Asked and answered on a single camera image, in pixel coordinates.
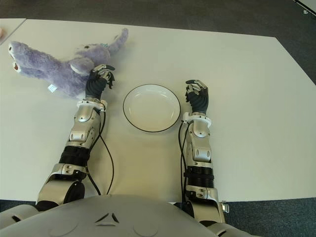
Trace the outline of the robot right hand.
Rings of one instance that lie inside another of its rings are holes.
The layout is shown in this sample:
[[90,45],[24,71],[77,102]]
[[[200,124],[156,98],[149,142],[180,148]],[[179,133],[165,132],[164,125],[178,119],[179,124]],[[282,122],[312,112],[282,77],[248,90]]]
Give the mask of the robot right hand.
[[193,113],[206,114],[208,109],[208,87],[200,80],[186,81],[186,102],[189,102]]

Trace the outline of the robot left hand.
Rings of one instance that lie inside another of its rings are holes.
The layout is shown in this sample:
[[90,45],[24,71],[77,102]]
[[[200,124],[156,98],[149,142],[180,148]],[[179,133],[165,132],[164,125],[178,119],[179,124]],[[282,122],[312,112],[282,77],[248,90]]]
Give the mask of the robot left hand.
[[91,70],[86,82],[85,97],[90,97],[100,100],[104,89],[108,86],[109,89],[113,87],[115,81],[114,71],[115,68],[110,65],[101,64]]

